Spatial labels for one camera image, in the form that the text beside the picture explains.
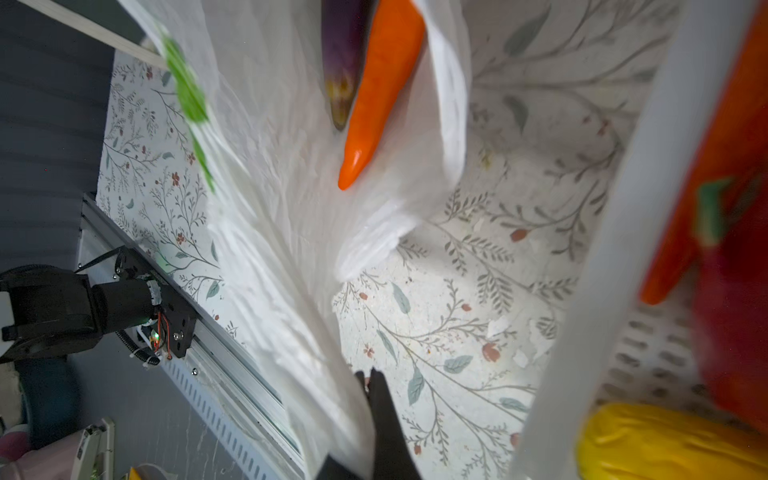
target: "white plastic bag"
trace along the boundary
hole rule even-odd
[[[369,407],[331,298],[438,210],[465,159],[469,46],[459,0],[413,0],[428,46],[357,182],[323,89],[320,0],[121,0],[161,54],[172,38],[205,95],[190,123],[213,179],[209,229],[231,316],[281,395],[313,478],[326,454],[372,474]]]

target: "gray floor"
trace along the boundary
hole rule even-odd
[[[71,355],[82,387],[81,426],[111,417],[115,475],[151,463],[179,480],[240,480],[240,468],[160,368],[145,371],[114,335]]]

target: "red pepper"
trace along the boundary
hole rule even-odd
[[[694,352],[717,405],[768,434],[768,181],[725,234],[727,183],[699,190]]]

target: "black cable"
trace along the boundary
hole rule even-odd
[[[133,341],[133,339],[128,336],[125,330],[118,330],[115,333],[117,333],[118,339],[122,341],[123,345],[125,345],[126,348],[128,348],[136,358],[141,360],[142,363],[149,363],[150,365],[160,365],[160,359],[158,359],[156,356],[151,356],[150,354],[140,349],[139,346],[136,345],[136,343]]]

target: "dark corrugated panel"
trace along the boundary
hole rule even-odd
[[[114,50],[0,0],[0,271],[72,268],[96,191]]]

